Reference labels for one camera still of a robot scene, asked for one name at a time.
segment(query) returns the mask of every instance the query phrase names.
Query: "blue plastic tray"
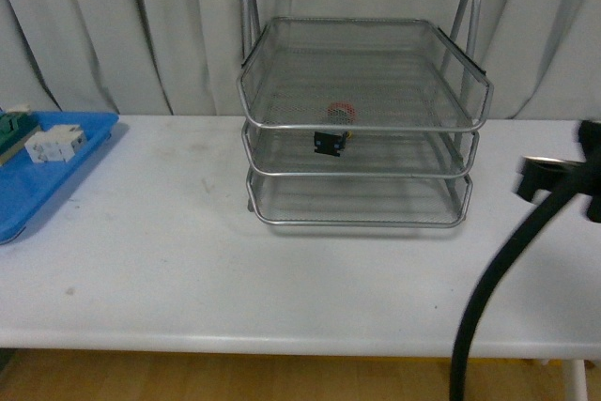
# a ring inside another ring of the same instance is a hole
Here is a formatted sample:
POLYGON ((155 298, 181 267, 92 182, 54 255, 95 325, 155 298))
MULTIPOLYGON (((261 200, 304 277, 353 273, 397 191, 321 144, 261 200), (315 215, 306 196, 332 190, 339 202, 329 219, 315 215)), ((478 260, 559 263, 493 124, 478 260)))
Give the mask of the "blue plastic tray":
POLYGON ((0 166, 0 244, 17 237, 25 224, 106 140, 118 121, 112 113, 35 113, 43 131, 79 124, 87 144, 68 162, 33 163, 25 149, 0 166))

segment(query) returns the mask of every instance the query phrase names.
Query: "table leg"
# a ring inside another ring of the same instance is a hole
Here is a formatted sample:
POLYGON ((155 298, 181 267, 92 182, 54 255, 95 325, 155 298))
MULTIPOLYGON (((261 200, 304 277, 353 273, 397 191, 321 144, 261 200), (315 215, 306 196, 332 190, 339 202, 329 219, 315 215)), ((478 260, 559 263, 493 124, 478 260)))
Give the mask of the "table leg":
POLYGON ((562 361, 565 401, 587 401, 584 361, 562 361))

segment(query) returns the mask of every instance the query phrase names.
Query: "black electronic component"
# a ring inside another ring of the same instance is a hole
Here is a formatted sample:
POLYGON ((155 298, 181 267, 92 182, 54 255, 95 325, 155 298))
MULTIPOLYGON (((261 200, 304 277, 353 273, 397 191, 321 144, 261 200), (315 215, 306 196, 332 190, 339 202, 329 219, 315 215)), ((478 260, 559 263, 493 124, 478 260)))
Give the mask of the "black electronic component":
POLYGON ((316 153, 333 155, 340 157, 340 151, 347 146, 348 132, 329 133, 324 131, 316 131, 313 135, 313 143, 316 146, 316 153))

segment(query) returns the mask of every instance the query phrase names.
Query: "white curtain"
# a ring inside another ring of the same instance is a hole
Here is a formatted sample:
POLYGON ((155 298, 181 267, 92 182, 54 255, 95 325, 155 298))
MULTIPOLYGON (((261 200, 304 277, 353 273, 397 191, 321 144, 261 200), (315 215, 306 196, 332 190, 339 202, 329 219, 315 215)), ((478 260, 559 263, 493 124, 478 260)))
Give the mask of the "white curtain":
MULTIPOLYGON (((423 17, 458 0, 259 0, 273 15, 423 17)), ((483 0, 491 117, 601 118, 601 0, 483 0)), ((0 107, 239 115, 239 0, 0 0, 0 107)), ((459 44, 465 42, 465 31, 459 44)))

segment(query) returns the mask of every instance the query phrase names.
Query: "stacked paper tray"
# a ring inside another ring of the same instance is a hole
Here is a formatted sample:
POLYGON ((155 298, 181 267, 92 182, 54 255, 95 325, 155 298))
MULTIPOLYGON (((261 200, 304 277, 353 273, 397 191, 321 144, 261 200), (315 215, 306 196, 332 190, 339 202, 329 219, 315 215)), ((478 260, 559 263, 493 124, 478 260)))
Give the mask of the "stacked paper tray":
POLYGON ((492 87, 431 23, 276 18, 239 93, 247 187, 264 222, 463 220, 492 87), (347 137, 340 156, 316 153, 316 132, 347 137))

